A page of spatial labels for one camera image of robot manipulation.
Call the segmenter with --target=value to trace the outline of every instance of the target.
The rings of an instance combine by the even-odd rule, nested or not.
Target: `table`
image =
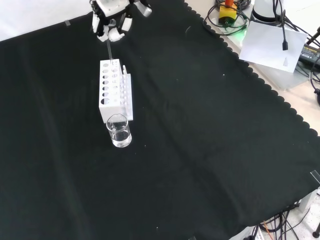
[[[207,16],[208,10],[212,7],[212,0],[202,0],[201,4],[197,0],[186,0],[186,3],[202,18]],[[290,20],[305,29],[310,34],[314,34],[319,27],[320,16],[318,14],[312,14],[313,11],[316,11],[320,8],[320,2],[318,0],[305,1],[304,5],[301,6],[299,1],[287,1],[287,15]],[[250,15],[252,8],[248,9],[245,13]],[[315,21],[309,21],[308,15],[311,15],[315,18]],[[219,31],[215,26],[208,23],[214,30]],[[239,41],[237,37],[222,37],[223,40],[228,44],[232,50],[239,54],[242,47],[242,41]],[[312,88],[310,82],[306,82],[293,87],[291,89],[280,90],[277,86],[273,84],[272,78],[284,78],[288,77],[288,73],[276,70],[274,74],[266,75],[268,70],[271,70],[269,67],[257,66],[257,64],[250,64],[250,67],[253,68],[253,71],[259,75],[271,88],[283,97],[286,102],[288,102],[292,108],[297,111],[297,114],[303,117],[303,120],[310,125],[310,128],[316,130],[318,134],[320,133],[320,106],[317,102],[317,95],[314,94],[314,89]],[[295,78],[306,78],[301,76],[299,73],[295,73]]]
[[[99,113],[91,15],[1,42],[4,239],[227,239],[318,186],[316,134],[181,1],[150,3],[112,46],[132,75],[125,149]]]

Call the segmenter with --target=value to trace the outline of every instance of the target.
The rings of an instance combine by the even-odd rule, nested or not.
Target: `white test tube rack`
[[[114,114],[134,119],[131,75],[123,71],[119,59],[100,61],[99,109],[104,123]]]

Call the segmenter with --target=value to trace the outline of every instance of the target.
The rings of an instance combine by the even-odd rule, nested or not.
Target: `yellow device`
[[[235,9],[237,9],[237,5],[234,4],[233,0],[226,0],[224,3],[226,6],[220,6],[218,22],[227,27],[234,24],[236,21],[237,11]]]

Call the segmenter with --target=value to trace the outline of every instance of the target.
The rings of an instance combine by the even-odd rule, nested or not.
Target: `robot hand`
[[[132,25],[131,7],[148,17],[151,7],[147,0],[90,0],[93,10],[92,28],[102,42],[116,42],[125,36]]]

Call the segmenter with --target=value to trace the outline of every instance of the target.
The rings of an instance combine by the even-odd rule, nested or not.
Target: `white sheet of paper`
[[[246,31],[239,58],[293,73],[307,34],[286,29],[285,37],[288,50],[283,51],[284,36],[281,27],[252,21]]]

